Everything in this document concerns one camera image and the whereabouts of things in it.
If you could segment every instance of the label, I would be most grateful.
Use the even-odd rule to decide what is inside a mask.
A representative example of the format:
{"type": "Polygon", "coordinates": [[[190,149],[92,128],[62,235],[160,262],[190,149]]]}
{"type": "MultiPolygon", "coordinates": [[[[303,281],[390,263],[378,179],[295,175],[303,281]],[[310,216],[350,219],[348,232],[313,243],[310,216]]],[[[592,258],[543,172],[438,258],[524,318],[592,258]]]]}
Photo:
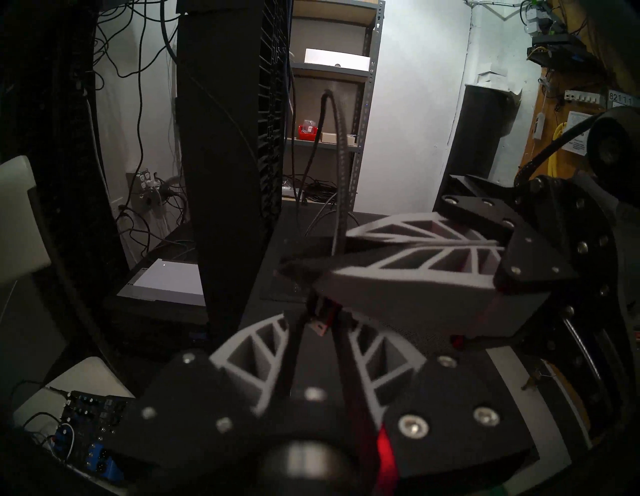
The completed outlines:
{"type": "MultiPolygon", "coordinates": [[[[591,117],[589,114],[583,114],[581,112],[569,112],[569,117],[566,120],[566,127],[564,128],[564,132],[569,131],[574,125],[579,124],[583,120],[591,117]]],[[[582,133],[580,136],[572,139],[565,146],[562,147],[563,150],[568,152],[573,152],[578,155],[582,155],[583,157],[587,154],[587,138],[589,137],[589,131],[582,133]]]]}

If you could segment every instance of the power outlet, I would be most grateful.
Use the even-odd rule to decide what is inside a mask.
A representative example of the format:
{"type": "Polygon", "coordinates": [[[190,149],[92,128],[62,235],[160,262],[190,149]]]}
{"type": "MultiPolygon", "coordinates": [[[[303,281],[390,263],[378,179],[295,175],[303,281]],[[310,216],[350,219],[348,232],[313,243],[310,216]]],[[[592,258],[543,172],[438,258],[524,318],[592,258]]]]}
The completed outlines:
{"type": "MultiPolygon", "coordinates": [[[[127,185],[131,184],[134,177],[133,172],[127,172],[127,185]]],[[[162,204],[160,192],[157,186],[153,186],[150,182],[155,182],[149,169],[144,169],[136,175],[131,189],[131,208],[139,214],[149,212],[162,204]]]]}

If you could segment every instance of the white box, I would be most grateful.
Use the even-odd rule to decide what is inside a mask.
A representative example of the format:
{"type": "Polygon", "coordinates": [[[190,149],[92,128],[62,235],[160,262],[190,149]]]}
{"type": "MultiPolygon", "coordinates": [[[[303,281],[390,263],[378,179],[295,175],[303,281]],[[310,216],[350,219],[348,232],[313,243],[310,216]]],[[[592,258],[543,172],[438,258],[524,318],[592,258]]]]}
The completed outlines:
{"type": "MultiPolygon", "coordinates": [[[[338,143],[338,136],[334,132],[323,132],[322,139],[320,141],[322,143],[333,143],[336,145],[338,143]]],[[[356,145],[356,137],[352,134],[347,134],[347,145],[350,147],[354,147],[356,145]]]]}
{"type": "Polygon", "coordinates": [[[369,71],[369,57],[313,48],[308,48],[305,51],[305,63],[369,71]]]}

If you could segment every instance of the circuit board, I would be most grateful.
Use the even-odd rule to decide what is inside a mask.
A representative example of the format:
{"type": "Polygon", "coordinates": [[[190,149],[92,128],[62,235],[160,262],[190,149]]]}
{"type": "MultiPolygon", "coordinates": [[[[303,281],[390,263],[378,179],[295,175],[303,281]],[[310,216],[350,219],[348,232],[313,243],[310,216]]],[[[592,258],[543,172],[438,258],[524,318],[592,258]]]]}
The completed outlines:
{"type": "Polygon", "coordinates": [[[115,434],[127,404],[132,400],[79,391],[68,393],[62,423],[53,438],[54,454],[87,474],[123,484],[125,474],[104,448],[104,441],[115,434]]]}

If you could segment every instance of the wall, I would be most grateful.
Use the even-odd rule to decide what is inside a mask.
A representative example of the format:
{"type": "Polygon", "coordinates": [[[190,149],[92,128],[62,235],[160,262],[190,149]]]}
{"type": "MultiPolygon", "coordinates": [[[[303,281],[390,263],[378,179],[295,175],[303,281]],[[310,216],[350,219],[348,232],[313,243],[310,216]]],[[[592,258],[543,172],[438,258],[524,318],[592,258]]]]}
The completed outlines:
{"type": "Polygon", "coordinates": [[[489,179],[505,186],[513,184],[513,178],[524,152],[538,95],[540,66],[527,61],[527,47],[531,37],[525,33],[519,9],[503,6],[475,6],[471,9],[471,29],[468,39],[467,60],[460,88],[456,119],[447,142],[447,153],[440,169],[438,186],[449,157],[458,115],[464,96],[464,85],[476,81],[478,65],[494,62],[507,69],[513,86],[522,88],[520,105],[510,132],[500,139],[489,179]]]}
{"type": "MultiPolygon", "coordinates": [[[[143,6],[136,5],[136,10],[143,11],[143,6]]],[[[111,19],[114,14],[104,17],[111,19]]],[[[167,19],[175,17],[175,0],[165,2],[167,19]]],[[[103,22],[100,27],[107,36],[111,36],[124,28],[131,17],[131,11],[113,20],[103,22]]],[[[159,5],[147,6],[147,17],[160,19],[159,5]]],[[[133,15],[132,22],[112,41],[109,42],[108,53],[118,67],[121,75],[126,75],[138,69],[138,47],[142,33],[144,19],[140,15],[133,15]]],[[[167,22],[167,32],[171,36],[177,21],[167,22]]],[[[142,43],[142,67],[147,65],[158,50],[164,46],[159,22],[147,21],[144,39],[142,43]]],[[[153,174],[158,173],[162,179],[167,179],[178,174],[178,164],[175,160],[175,143],[173,138],[173,118],[171,109],[171,91],[175,91],[175,78],[172,78],[173,63],[166,51],[163,51],[156,61],[141,74],[143,112],[140,122],[140,137],[144,150],[144,161],[141,170],[146,168],[153,174]]],[[[97,119],[100,134],[102,158],[109,187],[109,196],[112,204],[124,203],[127,200],[129,184],[125,173],[133,172],[140,161],[140,146],[136,134],[138,122],[138,110],[140,100],[138,95],[138,77],[136,74],[121,79],[116,74],[115,67],[106,57],[103,57],[94,68],[104,78],[104,88],[96,92],[97,119]]],[[[102,81],[96,77],[96,87],[100,88],[102,81]]],[[[178,210],[166,207],[166,215],[169,230],[175,227],[175,220],[179,215],[178,210]]],[[[166,227],[164,219],[149,212],[145,215],[151,231],[164,237],[166,227]]],[[[144,225],[136,219],[136,227],[145,229],[144,225]]],[[[120,229],[131,227],[131,222],[122,219],[118,226],[120,229]]],[[[136,239],[146,243],[146,235],[142,233],[132,234],[136,239]]],[[[132,242],[128,236],[121,239],[126,243],[125,252],[131,264],[134,259],[139,259],[141,247],[132,242]]]]}
{"type": "Polygon", "coordinates": [[[432,208],[465,68],[462,1],[388,0],[355,210],[432,208]]]}

